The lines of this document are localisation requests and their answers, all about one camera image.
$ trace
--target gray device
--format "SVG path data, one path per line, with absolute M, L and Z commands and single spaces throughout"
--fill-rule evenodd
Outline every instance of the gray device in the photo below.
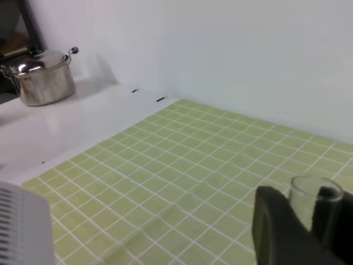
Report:
M 55 264 L 47 201 L 4 182 L 0 182 L 0 264 Z

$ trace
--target pot lid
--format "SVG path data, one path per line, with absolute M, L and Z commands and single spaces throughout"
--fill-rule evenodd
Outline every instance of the pot lid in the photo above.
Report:
M 10 69 L 15 75 L 24 75 L 52 68 L 64 62 L 67 58 L 68 56 L 60 51 L 45 51 L 36 55 L 21 57 L 12 64 Z

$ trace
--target table surface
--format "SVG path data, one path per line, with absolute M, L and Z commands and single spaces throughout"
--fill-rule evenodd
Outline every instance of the table surface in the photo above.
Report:
M 353 192 L 353 146 L 180 100 L 26 183 L 57 264 L 255 263 L 256 187 L 299 174 Z

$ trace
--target pot handle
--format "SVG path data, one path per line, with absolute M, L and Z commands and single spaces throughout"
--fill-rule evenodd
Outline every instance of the pot handle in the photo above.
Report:
M 67 65 L 69 65 L 71 63 L 71 55 L 72 54 L 77 54 L 79 52 L 78 47 L 73 47 L 71 49 L 69 49 L 68 51 L 68 61 L 67 61 Z
M 19 96 L 19 89 L 18 89 L 18 86 L 16 85 L 14 79 L 13 79 L 13 76 L 12 76 L 12 73 L 9 75 L 8 73 L 11 72 L 5 65 L 0 65 L 0 72 L 3 73 L 4 77 L 9 79 L 12 84 L 14 85 L 15 87 L 15 90 Z

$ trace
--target gray plastic object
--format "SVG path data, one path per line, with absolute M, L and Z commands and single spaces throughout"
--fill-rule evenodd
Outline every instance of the gray plastic object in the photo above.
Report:
M 287 198 L 272 187 L 256 190 L 252 232 L 258 265 L 344 265 L 307 231 Z
M 4 182 L 0 182 L 0 264 L 55 264 L 48 203 Z

